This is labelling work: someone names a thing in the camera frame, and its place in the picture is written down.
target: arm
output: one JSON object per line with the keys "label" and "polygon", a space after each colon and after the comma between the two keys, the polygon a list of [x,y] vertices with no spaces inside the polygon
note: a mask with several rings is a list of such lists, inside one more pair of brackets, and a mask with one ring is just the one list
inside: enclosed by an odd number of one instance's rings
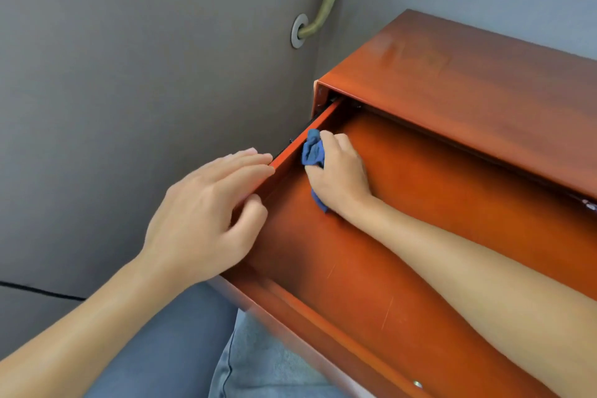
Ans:
{"label": "arm", "polygon": [[563,397],[597,390],[597,303],[479,244],[373,197],[346,135],[322,132],[319,198],[397,254],[512,362]]}
{"label": "arm", "polygon": [[[0,362],[0,396],[82,396],[153,315],[185,288],[239,262],[265,223],[259,197],[247,195],[273,174],[271,160],[253,149],[239,152],[172,186],[137,258]],[[232,210],[243,200],[241,216],[230,227]]]}

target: cabinet top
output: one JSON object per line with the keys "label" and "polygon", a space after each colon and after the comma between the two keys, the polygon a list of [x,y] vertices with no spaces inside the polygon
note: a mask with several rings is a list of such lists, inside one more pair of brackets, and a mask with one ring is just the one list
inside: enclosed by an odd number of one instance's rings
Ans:
{"label": "cabinet top", "polygon": [[597,198],[597,61],[407,10],[318,82]]}

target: left hand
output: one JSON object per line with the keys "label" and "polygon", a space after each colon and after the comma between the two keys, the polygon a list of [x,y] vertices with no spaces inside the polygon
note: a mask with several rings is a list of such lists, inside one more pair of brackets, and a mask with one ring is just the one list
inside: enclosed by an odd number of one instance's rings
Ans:
{"label": "left hand", "polygon": [[[252,192],[273,175],[271,154],[254,148],[216,159],[166,192],[136,259],[143,273],[175,281],[182,291],[234,266],[249,252],[267,217]],[[230,226],[232,210],[243,211]]]}

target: hand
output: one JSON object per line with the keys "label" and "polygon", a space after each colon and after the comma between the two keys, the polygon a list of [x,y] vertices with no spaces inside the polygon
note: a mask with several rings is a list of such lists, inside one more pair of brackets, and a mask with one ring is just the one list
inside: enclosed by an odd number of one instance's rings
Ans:
{"label": "hand", "polygon": [[317,196],[344,218],[371,197],[367,173],[361,157],[346,134],[321,131],[325,166],[305,166],[311,187]]}
{"label": "hand", "polygon": [[[271,161],[271,154],[251,148],[216,159],[170,187],[136,259],[144,273],[166,275],[181,292],[242,260],[267,217],[251,193],[273,175]],[[232,210],[243,201],[231,227]]]}

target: open drawer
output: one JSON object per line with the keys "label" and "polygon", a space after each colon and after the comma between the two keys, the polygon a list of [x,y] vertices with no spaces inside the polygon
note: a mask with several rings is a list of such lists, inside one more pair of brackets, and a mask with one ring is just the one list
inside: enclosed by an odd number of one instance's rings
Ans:
{"label": "open drawer", "polygon": [[[378,104],[367,92],[354,95],[323,78],[315,89],[320,115],[308,129],[347,133],[375,195],[597,299],[597,217],[582,204],[590,192],[563,186],[564,174],[548,179],[507,157],[496,160],[490,148],[422,130],[388,109],[395,101]],[[269,217],[252,251],[213,286],[354,395],[555,396],[391,251],[317,207],[300,165],[308,129],[258,189]]]}

